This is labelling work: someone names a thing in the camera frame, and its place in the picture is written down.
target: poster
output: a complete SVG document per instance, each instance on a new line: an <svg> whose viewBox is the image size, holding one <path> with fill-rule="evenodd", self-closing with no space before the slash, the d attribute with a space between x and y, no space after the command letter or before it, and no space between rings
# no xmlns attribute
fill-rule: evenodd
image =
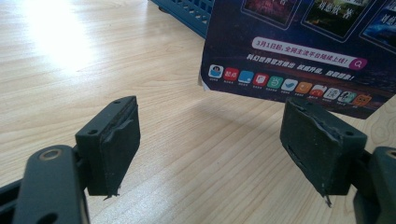
<svg viewBox="0 0 396 224"><path fill-rule="evenodd" d="M396 0L216 0L201 78L367 119L396 92Z"/></svg>

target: colorful app icon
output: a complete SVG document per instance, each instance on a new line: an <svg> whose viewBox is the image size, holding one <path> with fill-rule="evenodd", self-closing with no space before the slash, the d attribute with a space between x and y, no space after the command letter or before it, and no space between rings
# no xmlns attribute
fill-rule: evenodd
<svg viewBox="0 0 396 224"><path fill-rule="evenodd" d="M220 65L212 64L209 67L209 76L215 78L221 78L224 68Z"/></svg>
<svg viewBox="0 0 396 224"><path fill-rule="evenodd" d="M311 88L312 88L312 83L300 82L296 87L296 92L306 94L309 92L309 90L311 90Z"/></svg>
<svg viewBox="0 0 396 224"><path fill-rule="evenodd" d="M322 85L315 85L314 88L312 88L311 92L309 92L310 95L312 96L317 96L320 97L323 95L323 93L327 90L326 86Z"/></svg>
<svg viewBox="0 0 396 224"><path fill-rule="evenodd" d="M270 80L268 80L267 87L278 89L280 85L282 85L282 82L283 82L283 77L270 77Z"/></svg>
<svg viewBox="0 0 396 224"><path fill-rule="evenodd" d="M340 94L340 90L336 88L329 88L326 93L324 93L323 97L329 100L335 100Z"/></svg>
<svg viewBox="0 0 396 224"><path fill-rule="evenodd" d="M239 75L238 81L243 83L250 83L251 79L253 79L254 73L250 71L242 71Z"/></svg>
<svg viewBox="0 0 396 224"><path fill-rule="evenodd" d="M338 101L343 103L350 103L353 101L353 99L355 99L356 95L357 94L355 92L344 91L343 93L341 93L340 97L338 97Z"/></svg>
<svg viewBox="0 0 396 224"><path fill-rule="evenodd" d="M359 95L358 97L355 98L355 100L352 102L353 105L358 105L358 106L364 106L367 105L373 97L369 95Z"/></svg>
<svg viewBox="0 0 396 224"><path fill-rule="evenodd" d="M294 79L287 78L285 82L283 82L282 90L284 91L294 91L297 86L298 81Z"/></svg>
<svg viewBox="0 0 396 224"><path fill-rule="evenodd" d="M253 85L255 85L255 86L265 86L267 84L269 78L270 77L268 75L266 75L266 74L258 73L253 78Z"/></svg>
<svg viewBox="0 0 396 224"><path fill-rule="evenodd" d="M224 79L229 81L235 81L238 78L239 70L236 68L228 67L224 71Z"/></svg>

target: wooden table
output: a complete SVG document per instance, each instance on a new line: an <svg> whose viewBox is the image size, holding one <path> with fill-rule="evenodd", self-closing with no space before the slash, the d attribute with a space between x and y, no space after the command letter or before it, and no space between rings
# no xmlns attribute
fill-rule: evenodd
<svg viewBox="0 0 396 224"><path fill-rule="evenodd" d="M88 197L92 223L354 223L356 190L329 208L281 146L283 104L197 85L203 45L147 0L1 1L0 185L136 95L141 146L119 197ZM396 98L338 117L396 147Z"/></svg>

